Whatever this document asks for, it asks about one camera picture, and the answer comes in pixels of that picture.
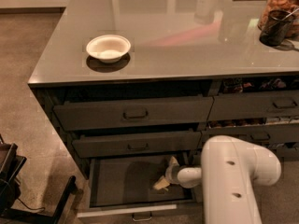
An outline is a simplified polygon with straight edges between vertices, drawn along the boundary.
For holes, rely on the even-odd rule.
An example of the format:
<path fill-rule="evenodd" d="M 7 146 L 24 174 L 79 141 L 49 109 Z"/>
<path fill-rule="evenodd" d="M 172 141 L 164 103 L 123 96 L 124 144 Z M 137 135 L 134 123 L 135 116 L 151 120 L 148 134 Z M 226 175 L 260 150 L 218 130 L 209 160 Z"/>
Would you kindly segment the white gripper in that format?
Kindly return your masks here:
<path fill-rule="evenodd" d="M 168 163 L 165 176 L 162 175 L 153 185 L 156 190 L 168 190 L 170 184 L 180 185 L 185 189 L 198 186 L 202 179 L 200 167 L 179 166 L 178 160 L 172 156 Z"/>

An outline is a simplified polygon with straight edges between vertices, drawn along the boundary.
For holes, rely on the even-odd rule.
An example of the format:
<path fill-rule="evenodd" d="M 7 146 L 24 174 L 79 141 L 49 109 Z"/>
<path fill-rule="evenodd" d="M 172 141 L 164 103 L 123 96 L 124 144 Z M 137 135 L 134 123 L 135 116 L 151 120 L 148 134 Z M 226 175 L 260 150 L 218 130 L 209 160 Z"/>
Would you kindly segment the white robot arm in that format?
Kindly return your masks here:
<path fill-rule="evenodd" d="M 269 149 L 218 135 L 204 144 L 198 166 L 181 166 L 172 157 L 153 188 L 200 185 L 205 224 L 263 224 L 252 186 L 272 186 L 280 175 L 281 164 Z"/>

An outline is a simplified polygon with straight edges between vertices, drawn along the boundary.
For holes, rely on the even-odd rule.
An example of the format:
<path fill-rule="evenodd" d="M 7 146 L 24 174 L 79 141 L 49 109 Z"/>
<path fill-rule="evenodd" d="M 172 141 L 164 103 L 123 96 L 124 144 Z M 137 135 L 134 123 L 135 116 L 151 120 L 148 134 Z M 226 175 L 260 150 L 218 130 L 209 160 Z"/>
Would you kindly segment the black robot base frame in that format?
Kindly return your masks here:
<path fill-rule="evenodd" d="M 26 158 L 17 154 L 18 146 L 8 144 L 0 135 L 0 224 L 58 224 L 71 193 L 77 189 L 76 178 L 72 175 L 56 206 L 54 214 L 43 214 L 44 207 L 31 208 L 21 199 L 17 175 Z"/>

